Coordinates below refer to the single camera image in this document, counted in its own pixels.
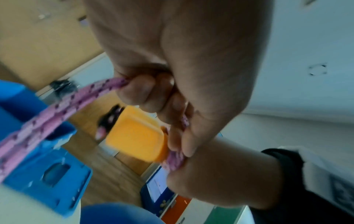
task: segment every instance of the black sleeve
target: black sleeve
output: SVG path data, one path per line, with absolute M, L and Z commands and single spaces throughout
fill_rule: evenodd
M 255 224 L 354 223 L 354 218 L 328 201 L 305 190 L 303 161 L 297 152 L 266 149 L 263 153 L 280 161 L 284 185 L 279 203 L 270 210 L 251 209 Z

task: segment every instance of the green panel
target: green panel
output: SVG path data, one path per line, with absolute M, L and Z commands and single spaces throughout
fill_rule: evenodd
M 234 224 L 241 210 L 214 207 L 204 224 Z

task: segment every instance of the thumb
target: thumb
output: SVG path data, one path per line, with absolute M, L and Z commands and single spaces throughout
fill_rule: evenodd
M 199 146 L 213 139 L 229 121 L 220 117 L 210 119 L 198 111 L 194 112 L 182 134 L 183 154 L 191 157 Z

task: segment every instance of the ceiling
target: ceiling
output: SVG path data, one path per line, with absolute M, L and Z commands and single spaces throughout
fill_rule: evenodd
M 354 123 L 354 1 L 301 4 L 276 0 L 267 54 L 245 112 Z

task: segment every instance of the pink speckled rope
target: pink speckled rope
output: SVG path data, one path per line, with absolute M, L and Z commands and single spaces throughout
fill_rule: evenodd
M 31 153 L 38 144 L 49 136 L 59 125 L 66 121 L 76 111 L 93 102 L 106 93 L 119 89 L 128 83 L 123 78 L 113 78 L 99 81 L 69 94 L 61 101 L 47 109 L 28 122 L 19 131 L 11 133 L 0 142 L 0 183 Z M 165 168 L 175 170 L 182 164 L 184 156 L 170 153 Z

